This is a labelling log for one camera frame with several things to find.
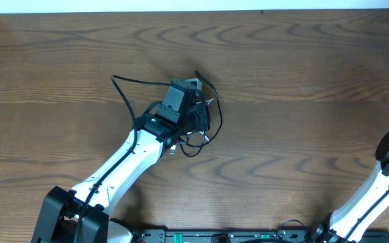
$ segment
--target wooden table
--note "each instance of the wooden table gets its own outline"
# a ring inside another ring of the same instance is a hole
[[[312,225],[371,173],[389,130],[389,10],[0,15],[0,242],[30,240],[46,193],[126,139],[111,74],[169,82],[195,69],[217,86],[222,131],[198,157],[165,155],[112,216]],[[166,92],[122,86],[137,115]],[[372,226],[389,229],[389,208]]]

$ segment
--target white background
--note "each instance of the white background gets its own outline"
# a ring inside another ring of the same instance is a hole
[[[0,14],[389,8],[389,0],[0,0]]]

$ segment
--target table surface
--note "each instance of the table surface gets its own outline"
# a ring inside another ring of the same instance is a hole
[[[111,74],[169,82],[195,69],[217,87],[222,131],[198,157],[166,154],[113,217],[313,225],[371,173],[389,130],[389,10],[0,15],[0,242],[30,240],[46,193],[82,181],[126,139]],[[166,92],[121,85],[137,115]],[[389,229],[389,208],[372,227]]]

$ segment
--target white arm segment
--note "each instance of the white arm segment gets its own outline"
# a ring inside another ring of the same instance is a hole
[[[373,173],[341,208],[335,210],[330,219],[330,229],[345,238],[357,220],[389,189],[389,176],[382,174],[381,163],[376,163]],[[389,195],[359,224],[349,241],[359,242],[369,225],[389,206]]]
[[[132,146],[134,131],[130,132],[125,143],[116,151],[96,172],[83,182],[75,185],[72,189],[77,191],[75,197],[85,201],[93,184]],[[105,207],[104,211],[109,216],[112,214],[118,201],[127,192],[133,182],[148,167],[152,166],[160,158],[163,143],[156,140],[153,135],[145,130],[138,131],[137,145],[134,153],[131,153],[110,173],[99,186],[98,191],[91,198],[89,205],[92,207],[100,204]]]

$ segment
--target wood grain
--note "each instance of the wood grain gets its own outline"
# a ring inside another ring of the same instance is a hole
[[[310,225],[371,173],[389,129],[389,10],[0,15],[0,242],[29,241],[46,193],[125,140],[111,74],[169,82],[195,69],[217,87],[223,130],[196,158],[164,156],[114,217]],[[137,114],[166,91],[122,86]],[[389,229],[389,209],[373,227]]]

